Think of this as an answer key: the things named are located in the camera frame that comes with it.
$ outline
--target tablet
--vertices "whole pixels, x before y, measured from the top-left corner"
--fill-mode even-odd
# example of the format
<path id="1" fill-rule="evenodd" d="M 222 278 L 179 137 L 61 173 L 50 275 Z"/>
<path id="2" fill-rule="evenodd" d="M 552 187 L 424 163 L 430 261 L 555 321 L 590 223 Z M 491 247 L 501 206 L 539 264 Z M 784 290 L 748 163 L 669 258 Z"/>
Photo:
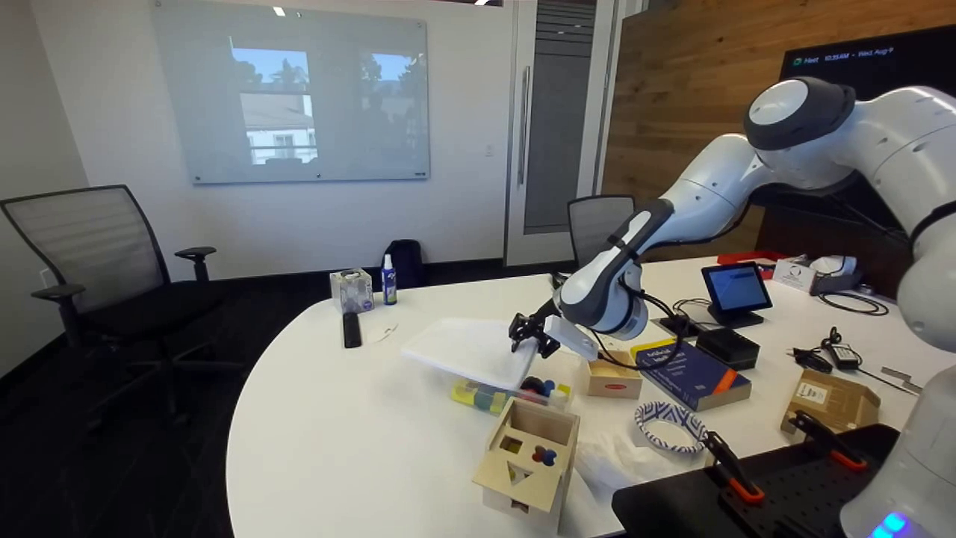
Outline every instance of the tablet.
<path id="1" fill-rule="evenodd" d="M 772 296 L 755 264 L 706 267 L 703 275 L 710 294 L 710 314 L 722 326 L 758 323 L 761 318 L 752 312 L 772 309 Z"/>

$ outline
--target wall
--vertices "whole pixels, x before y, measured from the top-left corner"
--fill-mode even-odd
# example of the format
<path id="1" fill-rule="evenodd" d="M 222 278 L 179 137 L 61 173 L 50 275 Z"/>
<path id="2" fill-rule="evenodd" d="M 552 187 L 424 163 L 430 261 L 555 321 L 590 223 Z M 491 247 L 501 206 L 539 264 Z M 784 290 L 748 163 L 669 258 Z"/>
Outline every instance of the wall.
<path id="1" fill-rule="evenodd" d="M 222 190 L 188 184 L 155 52 L 153 7 L 153 0 L 34 0 L 89 184 L 129 184 L 167 252 L 218 247 L 213 258 L 218 278 L 371 267 L 395 238 L 421 239 L 428 261 L 501 258 L 512 7 L 283 3 L 428 22 L 433 181 Z M 188 275 L 186 264 L 171 261 L 171 270 Z"/>
<path id="2" fill-rule="evenodd" d="M 654 200 L 721 131 L 742 131 L 743 108 L 778 82 L 784 52 L 954 24 L 954 0 L 652 0 L 624 22 L 604 193 Z M 752 248 L 761 209 L 699 248 Z"/>
<path id="3" fill-rule="evenodd" d="M 0 3 L 0 200 L 83 187 L 31 0 Z M 43 261 L 0 220 L 0 377 L 64 333 L 58 309 L 31 296 Z"/>

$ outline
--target white wall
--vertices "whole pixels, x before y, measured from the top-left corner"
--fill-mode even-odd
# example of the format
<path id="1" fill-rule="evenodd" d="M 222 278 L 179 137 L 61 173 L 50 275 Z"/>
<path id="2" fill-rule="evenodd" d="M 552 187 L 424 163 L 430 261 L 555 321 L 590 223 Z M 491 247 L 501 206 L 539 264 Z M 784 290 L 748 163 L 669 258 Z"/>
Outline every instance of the white wall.
<path id="1" fill-rule="evenodd" d="M 424 19 L 430 40 L 428 184 L 195 190 L 155 52 L 155 0 L 34 0 L 89 184 L 129 184 L 165 248 L 218 247 L 213 275 L 380 264 L 389 239 L 428 261 L 501 258 L 515 15 L 440 0 L 283 7 Z"/>
<path id="2" fill-rule="evenodd" d="M 83 187 L 31 0 L 0 3 L 0 199 Z M 43 261 L 0 220 L 0 377 L 64 333 L 40 290 Z"/>

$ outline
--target tablet screen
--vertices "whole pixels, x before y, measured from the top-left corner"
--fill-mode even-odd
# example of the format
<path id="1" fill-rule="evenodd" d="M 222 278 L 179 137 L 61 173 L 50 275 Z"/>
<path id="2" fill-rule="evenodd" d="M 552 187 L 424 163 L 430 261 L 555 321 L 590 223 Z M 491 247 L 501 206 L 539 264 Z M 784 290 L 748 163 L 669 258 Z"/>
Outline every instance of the tablet screen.
<path id="1" fill-rule="evenodd" d="M 715 314 L 772 309 L 772 296 L 755 264 L 706 267 L 703 272 Z"/>

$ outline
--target wooden wall panel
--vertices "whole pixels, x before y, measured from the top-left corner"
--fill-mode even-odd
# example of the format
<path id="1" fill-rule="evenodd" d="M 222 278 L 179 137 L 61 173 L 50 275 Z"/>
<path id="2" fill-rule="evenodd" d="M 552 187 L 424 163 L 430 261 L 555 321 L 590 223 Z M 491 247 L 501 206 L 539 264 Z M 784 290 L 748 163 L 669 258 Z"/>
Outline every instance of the wooden wall panel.
<path id="1" fill-rule="evenodd" d="M 624 22 L 604 193 L 654 200 L 778 82 L 784 52 L 956 24 L 954 0 L 652 0 Z M 749 252 L 761 209 L 737 230 L 657 258 Z"/>

